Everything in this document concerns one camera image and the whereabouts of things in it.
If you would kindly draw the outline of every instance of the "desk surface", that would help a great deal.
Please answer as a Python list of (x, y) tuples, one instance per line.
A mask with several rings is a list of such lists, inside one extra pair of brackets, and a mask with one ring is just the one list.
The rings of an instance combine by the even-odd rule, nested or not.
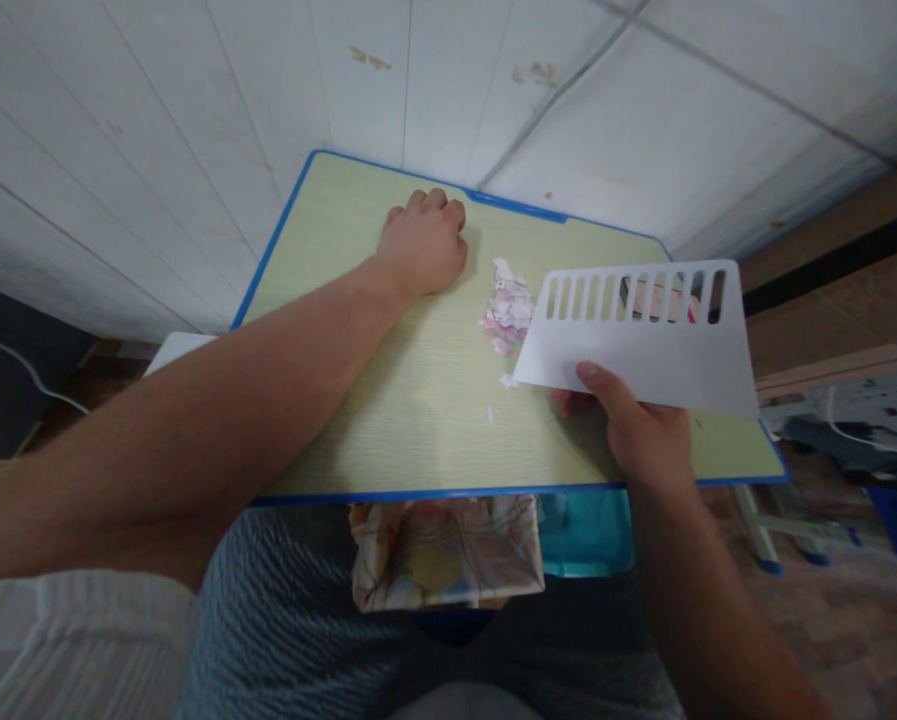
[[(434, 181), (326, 152), (313, 153), (234, 327), (323, 285), (368, 257), (389, 208)], [(537, 297), (552, 269), (667, 262), (652, 238), (532, 208), (465, 203), (468, 268), (448, 293), (418, 302), (385, 339), (338, 414), (269, 502), (600, 489), (620, 483), (604, 416), (561, 420), (549, 391), (499, 378), (516, 356), (492, 349), (478, 321), (503, 257)], [(489, 422), (488, 408), (494, 422)], [(696, 413), (695, 473), (704, 483), (773, 482), (786, 469), (761, 424)]]

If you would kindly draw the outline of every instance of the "teal plastic container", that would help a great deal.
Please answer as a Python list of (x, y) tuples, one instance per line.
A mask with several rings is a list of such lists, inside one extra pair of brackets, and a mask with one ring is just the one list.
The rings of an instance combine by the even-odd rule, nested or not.
[(609, 577), (635, 562), (626, 490), (538, 496), (538, 534), (546, 575)]

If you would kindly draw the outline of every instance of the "white wood paneling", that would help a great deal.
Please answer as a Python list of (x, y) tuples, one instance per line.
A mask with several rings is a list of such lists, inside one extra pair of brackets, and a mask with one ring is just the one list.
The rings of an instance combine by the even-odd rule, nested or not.
[[(0, 289), (223, 330), (312, 149), (477, 185), (636, 2), (0, 0)], [(740, 256), (892, 164), (897, 0), (653, 0), (487, 189)]]
[(0, 8), (0, 106), (225, 317), (238, 297)]
[[(475, 186), (481, 181), (535, 108), (554, 91), (553, 86), (565, 79), (620, 23), (615, 15), (593, 3), (515, 0), (488, 103), (470, 153), (467, 185)], [(535, 204), (552, 206), (545, 202), (544, 192), (538, 200), (535, 198)]]
[(405, 170), (465, 181), (510, 10), (511, 0), (412, 5)]
[(105, 4), (260, 257), (283, 203), (205, 0)]
[(674, 255), (679, 260), (750, 255), (885, 172), (880, 160), (822, 135), (680, 243)]
[(0, 291), (101, 337), (161, 342), (191, 328), (2, 188)]
[[(550, 192), (558, 209), (656, 235), (675, 251), (824, 136), (636, 29), (489, 190), (534, 204)], [(854, 152), (844, 146), (841, 157)]]
[(311, 12), (332, 146), (401, 167), (410, 0), (316, 0)]
[(308, 2), (209, 0), (208, 7), (287, 202), (308, 154), (331, 144)]
[[(197, 329), (218, 332), (225, 326), (217, 312), (1, 110), (0, 183)], [(105, 292), (103, 285), (96, 290), (98, 296)]]
[[(231, 295), (244, 295), (258, 260), (108, 11), (99, 0), (3, 0), (2, 6), (233, 288), (230, 313)], [(184, 238), (178, 243), (194, 256)]]
[(650, 22), (897, 160), (897, 0), (682, 0)]

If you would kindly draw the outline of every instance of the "forearm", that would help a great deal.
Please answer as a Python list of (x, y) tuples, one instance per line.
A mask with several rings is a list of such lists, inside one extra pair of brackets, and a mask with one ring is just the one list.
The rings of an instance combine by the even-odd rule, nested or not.
[(629, 484), (652, 636), (688, 716), (827, 717), (690, 483)]
[(220, 537), (321, 431), (411, 300), (369, 260), (114, 398), (0, 487), (0, 576), (78, 566), (92, 533), (134, 544), (141, 568), (139, 525), (147, 554)]

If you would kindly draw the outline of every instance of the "gray pants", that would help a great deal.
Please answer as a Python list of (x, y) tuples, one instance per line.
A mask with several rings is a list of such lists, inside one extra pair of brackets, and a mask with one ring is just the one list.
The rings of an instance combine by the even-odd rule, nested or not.
[(190, 718), (386, 717), (456, 680), (546, 718), (677, 718), (630, 576), (546, 578), (452, 648), (407, 613), (362, 615), (347, 509), (250, 509), (212, 560), (181, 698)]

